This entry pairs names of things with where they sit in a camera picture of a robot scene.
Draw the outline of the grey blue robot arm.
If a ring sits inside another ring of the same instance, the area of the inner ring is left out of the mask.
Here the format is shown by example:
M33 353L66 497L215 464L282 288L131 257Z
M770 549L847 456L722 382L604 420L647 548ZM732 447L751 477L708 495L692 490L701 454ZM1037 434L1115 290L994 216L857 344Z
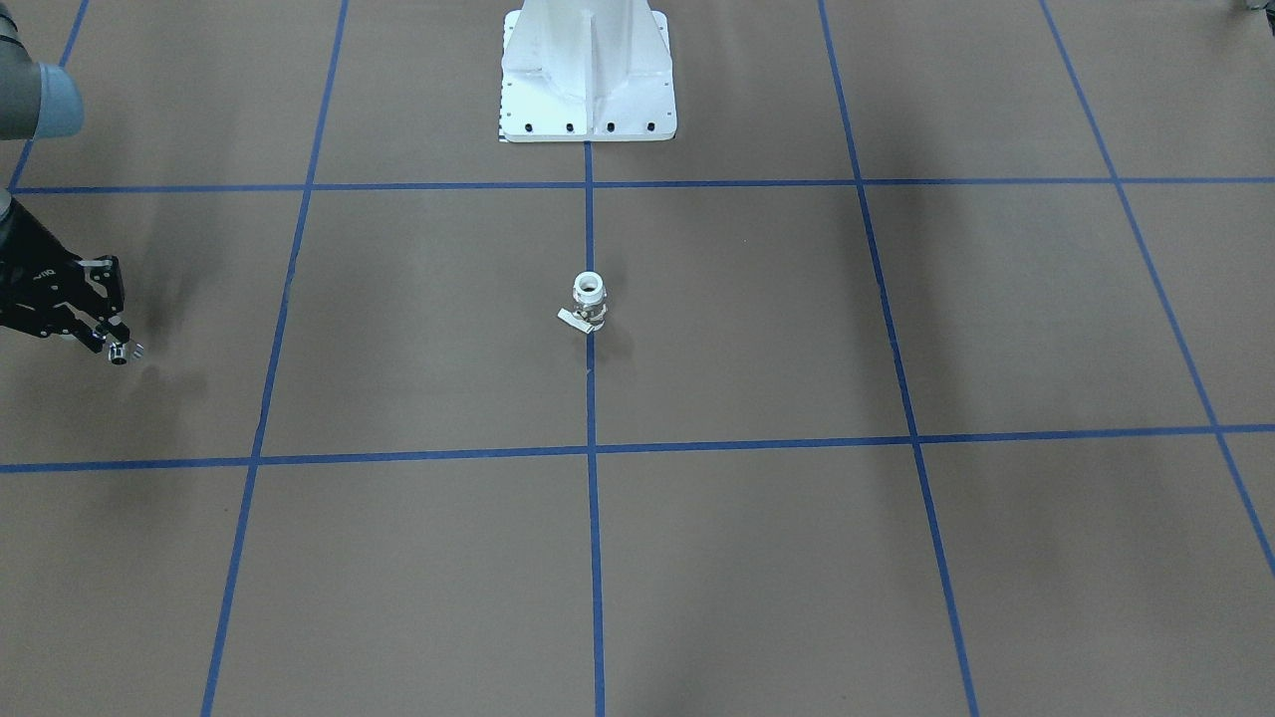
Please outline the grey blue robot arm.
M71 137L82 130L82 92L68 70L36 61L9 6L1 9L1 137ZM1 202L1 323L34 339L76 339L110 364L144 350L122 322L122 262L65 248L9 189Z

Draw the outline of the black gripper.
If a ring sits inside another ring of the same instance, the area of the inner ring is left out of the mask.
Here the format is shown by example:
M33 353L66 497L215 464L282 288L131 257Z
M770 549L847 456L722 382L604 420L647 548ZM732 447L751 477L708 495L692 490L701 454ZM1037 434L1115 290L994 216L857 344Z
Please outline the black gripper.
M92 353L127 344L122 263L65 249L37 219L4 219L1 323L36 339L71 337Z

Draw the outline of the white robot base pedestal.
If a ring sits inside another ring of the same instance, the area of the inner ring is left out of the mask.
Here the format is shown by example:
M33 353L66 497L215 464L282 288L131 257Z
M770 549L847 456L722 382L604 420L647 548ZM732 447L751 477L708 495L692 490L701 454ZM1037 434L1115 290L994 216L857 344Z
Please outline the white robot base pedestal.
M646 1L524 1L502 20L502 142L666 142L669 22Z

